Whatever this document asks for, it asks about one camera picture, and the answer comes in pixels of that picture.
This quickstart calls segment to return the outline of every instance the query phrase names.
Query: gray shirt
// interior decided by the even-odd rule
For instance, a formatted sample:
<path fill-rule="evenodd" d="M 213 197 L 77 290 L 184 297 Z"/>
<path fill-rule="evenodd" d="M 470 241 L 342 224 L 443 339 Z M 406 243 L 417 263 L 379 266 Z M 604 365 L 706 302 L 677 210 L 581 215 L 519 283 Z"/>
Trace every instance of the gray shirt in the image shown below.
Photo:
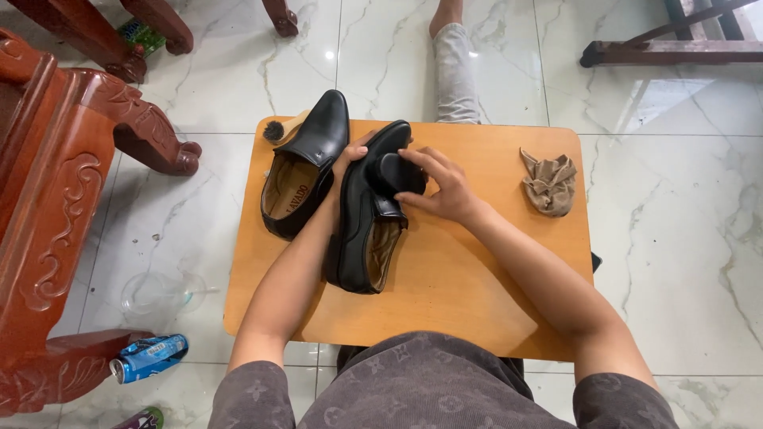
<path fill-rule="evenodd" d="M 652 387 L 622 374 L 582 379 L 572 398 L 584 429 L 677 429 Z M 299 425 L 286 374 L 274 363 L 246 363 L 217 389 L 211 429 L 564 429 L 532 400 L 516 373 L 494 354 L 459 338 L 410 332 L 353 357 L 315 399 Z"/>

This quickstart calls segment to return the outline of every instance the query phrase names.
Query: person's right hand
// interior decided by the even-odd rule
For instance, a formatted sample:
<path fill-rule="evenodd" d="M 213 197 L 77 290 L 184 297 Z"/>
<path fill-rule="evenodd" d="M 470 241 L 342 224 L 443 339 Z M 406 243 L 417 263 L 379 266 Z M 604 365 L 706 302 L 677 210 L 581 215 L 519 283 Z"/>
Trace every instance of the person's right hand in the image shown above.
<path fill-rule="evenodd" d="M 469 188 L 461 166 L 431 147 L 400 149 L 398 153 L 434 179 L 439 185 L 439 191 L 431 196 L 401 192 L 394 199 L 460 224 L 477 214 L 482 201 Z"/>

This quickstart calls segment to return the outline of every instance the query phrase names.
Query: wooden stool leg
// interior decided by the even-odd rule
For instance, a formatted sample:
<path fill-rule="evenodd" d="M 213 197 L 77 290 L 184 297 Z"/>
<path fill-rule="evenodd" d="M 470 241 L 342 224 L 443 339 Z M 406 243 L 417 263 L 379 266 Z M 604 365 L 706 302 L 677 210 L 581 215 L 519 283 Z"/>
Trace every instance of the wooden stool leg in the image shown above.
<path fill-rule="evenodd" d="M 0 417 L 37 412 L 45 404 L 79 398 L 111 375 L 108 363 L 119 350 L 148 337 L 153 334 L 110 329 L 51 338 L 45 355 L 0 370 Z"/>
<path fill-rule="evenodd" d="M 286 0 L 262 0 L 275 31 L 281 37 L 293 37 L 299 34 L 297 15 L 290 11 Z"/>
<path fill-rule="evenodd" d="M 193 50 L 193 34 L 165 0 L 120 0 L 128 12 L 167 39 L 167 50 L 174 55 Z"/>
<path fill-rule="evenodd" d="M 153 103 L 146 102 L 137 89 L 119 79 L 94 73 L 94 96 L 88 108 L 99 111 L 117 125 L 114 144 L 117 149 L 132 156 L 148 167 L 164 174 L 191 176 L 198 169 L 201 148 L 192 141 L 180 143 L 169 119 Z"/>
<path fill-rule="evenodd" d="M 143 83 L 146 62 L 133 52 L 88 0 L 9 0 L 19 11 L 64 39 L 125 82 Z"/>

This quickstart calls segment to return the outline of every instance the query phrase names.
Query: brush bristles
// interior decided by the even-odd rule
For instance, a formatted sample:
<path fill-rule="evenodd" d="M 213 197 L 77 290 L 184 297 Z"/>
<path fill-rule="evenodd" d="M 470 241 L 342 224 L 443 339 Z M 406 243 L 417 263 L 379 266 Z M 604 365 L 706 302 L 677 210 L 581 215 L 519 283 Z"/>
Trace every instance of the brush bristles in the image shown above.
<path fill-rule="evenodd" d="M 267 141 L 276 142 L 284 137 L 284 124 L 279 121 L 270 121 L 265 126 L 262 136 Z"/>

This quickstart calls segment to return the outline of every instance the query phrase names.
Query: marble floor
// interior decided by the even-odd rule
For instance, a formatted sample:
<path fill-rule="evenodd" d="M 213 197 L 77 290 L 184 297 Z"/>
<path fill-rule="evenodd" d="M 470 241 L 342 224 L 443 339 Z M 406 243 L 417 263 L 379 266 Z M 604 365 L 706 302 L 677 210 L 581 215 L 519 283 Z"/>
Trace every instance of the marble floor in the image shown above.
<path fill-rule="evenodd" d="M 265 116 L 296 115 L 337 88 L 353 118 L 432 121 L 427 25 L 437 0 L 289 0 L 301 33 L 277 37 L 259 0 L 177 1 L 189 55 L 149 59 L 144 98 L 204 148 L 191 178 L 119 153 L 52 336 L 130 325 L 126 281 L 148 270 L 201 276 L 217 294 L 166 328 L 190 337 L 184 362 L 0 427 L 109 428 L 144 405 L 167 427 L 206 427 L 233 338 L 223 330 L 248 159 Z M 661 0 L 465 0 L 482 121 L 580 134 L 595 286 L 627 320 L 682 428 L 763 422 L 763 67 L 582 69 L 591 40 L 625 40 L 667 22 Z M 115 0 L 99 8 L 113 24 Z M 763 40 L 763 2 L 747 12 Z M 0 0 L 0 26 L 67 66 L 91 63 Z M 297 419 L 331 381 L 336 348 L 292 343 Z M 538 403 L 573 421 L 567 363 L 528 362 Z"/>

